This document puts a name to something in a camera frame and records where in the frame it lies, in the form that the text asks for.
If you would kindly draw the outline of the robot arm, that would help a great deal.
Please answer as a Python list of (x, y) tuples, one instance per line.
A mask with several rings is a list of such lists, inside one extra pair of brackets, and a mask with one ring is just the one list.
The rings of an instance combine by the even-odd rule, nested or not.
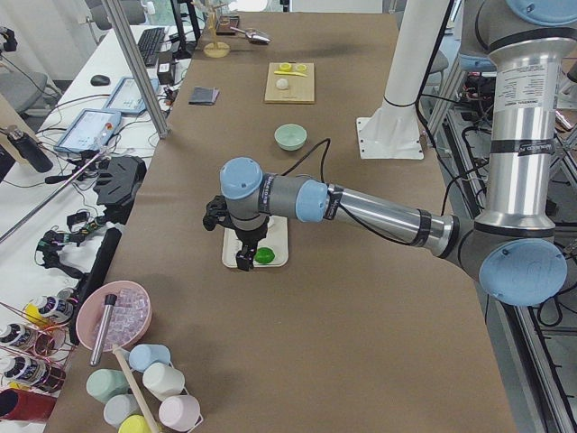
[(567, 276), (545, 202), (558, 77), (575, 44), (573, 1), (465, 3), (462, 62), (486, 57), (496, 69), (486, 202), (472, 220), (287, 172), (266, 173), (256, 161), (240, 157), (221, 169), (221, 192), (206, 207), (204, 227), (234, 230), (242, 243), (236, 264), (248, 271), (271, 217), (341, 220), (393, 243), (428, 249), (500, 302), (541, 303)]

